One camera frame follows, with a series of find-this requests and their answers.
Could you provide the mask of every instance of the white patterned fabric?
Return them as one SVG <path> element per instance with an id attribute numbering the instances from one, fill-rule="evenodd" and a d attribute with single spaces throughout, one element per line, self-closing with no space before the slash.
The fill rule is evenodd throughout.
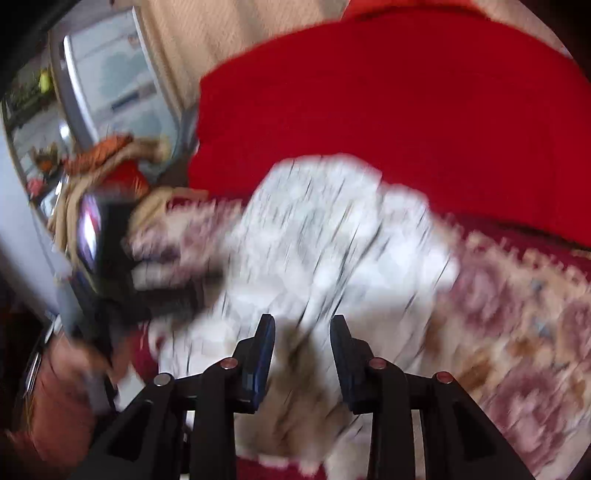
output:
<path id="1" fill-rule="evenodd" d="M 165 342 L 160 370 L 194 375 L 231 355 L 262 314 L 275 317 L 268 394 L 256 415 L 236 419 L 240 452 L 322 462 L 341 436 L 346 458 L 335 461 L 365 473 L 366 454 L 347 453 L 355 432 L 340 403 L 330 319 L 345 315 L 375 355 L 416 371 L 435 292 L 457 274 L 426 199 L 380 178 L 348 155 L 275 165 L 220 245 L 228 261 L 219 297 Z"/>

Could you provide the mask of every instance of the beige curtain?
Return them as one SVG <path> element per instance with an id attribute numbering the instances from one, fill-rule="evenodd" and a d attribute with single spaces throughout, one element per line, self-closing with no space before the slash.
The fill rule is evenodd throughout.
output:
<path id="1" fill-rule="evenodd" d="M 348 0 L 119 0 L 139 5 L 168 87 L 188 107 L 219 63 L 275 35 L 338 19 Z"/>

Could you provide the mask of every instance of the purple rose print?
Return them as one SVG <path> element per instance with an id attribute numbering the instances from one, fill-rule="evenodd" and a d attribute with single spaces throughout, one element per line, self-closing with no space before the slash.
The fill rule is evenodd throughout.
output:
<path id="1" fill-rule="evenodd" d="M 560 316 L 560 333 L 575 358 L 591 361 L 591 306 L 581 300 L 569 303 Z"/>
<path id="2" fill-rule="evenodd" d="M 464 315 L 466 325 L 479 336 L 509 333 L 519 323 L 523 301 L 501 272 L 478 254 L 460 257 L 460 273 L 448 298 Z"/>
<path id="3" fill-rule="evenodd" d="M 524 362 L 513 368 L 482 408 L 530 471 L 556 458 L 564 443 L 566 404 L 557 378 L 549 369 Z"/>

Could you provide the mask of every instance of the yellow object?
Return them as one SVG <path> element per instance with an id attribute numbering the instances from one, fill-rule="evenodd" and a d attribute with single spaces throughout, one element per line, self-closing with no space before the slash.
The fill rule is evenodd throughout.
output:
<path id="1" fill-rule="evenodd" d="M 53 84 L 51 82 L 51 76 L 46 69 L 41 71 L 41 76 L 39 78 L 39 89 L 41 93 L 47 93 L 53 88 Z"/>

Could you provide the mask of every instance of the mirror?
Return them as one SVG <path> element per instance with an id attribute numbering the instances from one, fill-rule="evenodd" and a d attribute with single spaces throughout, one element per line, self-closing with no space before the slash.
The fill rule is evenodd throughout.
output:
<path id="1" fill-rule="evenodd" d="M 1 100 L 2 123 L 31 205 L 48 221 L 69 181 L 68 162 L 111 135 L 166 143 L 147 182 L 193 149 L 196 107 L 183 110 L 139 7 L 82 0 L 43 38 Z"/>

